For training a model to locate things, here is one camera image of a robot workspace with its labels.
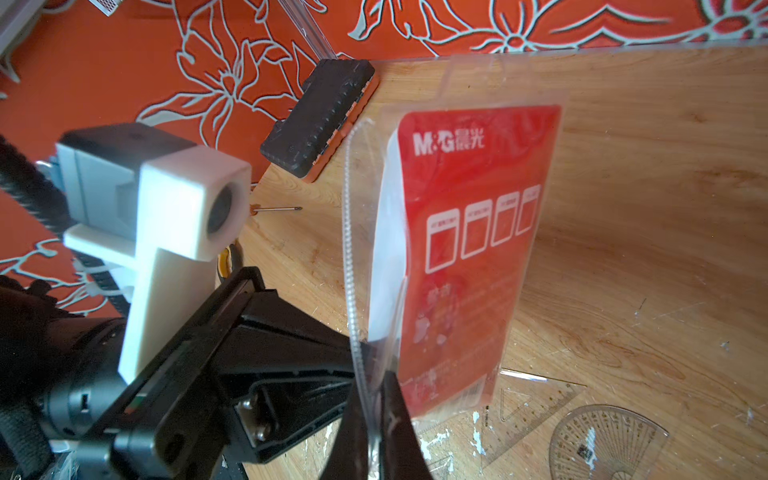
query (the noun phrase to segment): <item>orange floral wall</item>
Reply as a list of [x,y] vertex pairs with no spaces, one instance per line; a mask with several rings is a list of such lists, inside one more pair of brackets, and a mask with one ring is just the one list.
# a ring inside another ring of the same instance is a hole
[[[342,58],[768,38],[768,0],[296,1]],[[66,130],[143,121],[261,176],[260,143],[316,63],[276,0],[124,0],[111,17],[85,0],[68,5],[49,5],[0,62],[0,134],[34,161]],[[0,215],[10,226],[0,273],[50,280],[72,311],[104,305],[86,294],[67,250],[4,194]]]

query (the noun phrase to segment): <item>wooden tabletop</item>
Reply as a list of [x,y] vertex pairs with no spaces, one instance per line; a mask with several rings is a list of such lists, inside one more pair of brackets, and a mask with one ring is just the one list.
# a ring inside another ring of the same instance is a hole
[[[483,478],[550,478],[553,428],[592,403],[670,433],[651,478],[768,478],[768,49],[530,65],[570,100],[502,365],[587,390]],[[363,117],[427,98],[443,67],[378,69]],[[303,210],[259,213],[240,241],[268,287],[345,333],[343,148],[314,184],[271,167],[252,203]],[[251,478],[315,478],[335,430]]]

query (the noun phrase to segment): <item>orange edge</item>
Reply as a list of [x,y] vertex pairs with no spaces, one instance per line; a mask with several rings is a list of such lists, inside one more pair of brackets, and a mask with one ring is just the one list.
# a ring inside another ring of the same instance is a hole
[[368,84],[363,89],[364,93],[362,94],[362,97],[356,103],[352,104],[352,107],[349,108],[349,111],[346,115],[346,122],[344,122],[344,125],[342,125],[341,128],[333,132],[326,150],[317,158],[317,160],[315,160],[310,171],[304,178],[302,178],[304,182],[311,184],[317,180],[320,172],[323,171],[323,168],[326,167],[326,164],[328,164],[331,156],[333,156],[333,154],[336,152],[336,149],[339,148],[339,145],[341,145],[341,140],[343,140],[344,137],[346,137],[347,134],[352,130],[352,125],[355,123],[355,121],[357,121],[357,118],[360,116],[360,113],[362,113],[362,110],[368,103],[368,100],[371,99],[373,92],[376,91],[376,88],[379,86],[380,81],[381,78],[379,76],[379,72],[374,73],[371,79],[368,80]]

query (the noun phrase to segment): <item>plastic ruler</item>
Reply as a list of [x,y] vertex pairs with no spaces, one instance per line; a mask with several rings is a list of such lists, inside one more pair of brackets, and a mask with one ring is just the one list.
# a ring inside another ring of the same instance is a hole
[[457,415],[421,435],[432,477],[475,478],[586,387],[502,369],[492,403]]
[[619,407],[587,405],[568,413],[549,444],[553,480],[641,480],[669,433]]
[[503,369],[482,416],[481,466],[492,464],[587,387]]

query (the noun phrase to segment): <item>red card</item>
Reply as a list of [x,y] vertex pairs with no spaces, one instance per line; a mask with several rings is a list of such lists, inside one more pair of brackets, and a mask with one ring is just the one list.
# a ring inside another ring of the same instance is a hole
[[412,416],[490,395],[528,262],[561,108],[407,114],[399,379]]

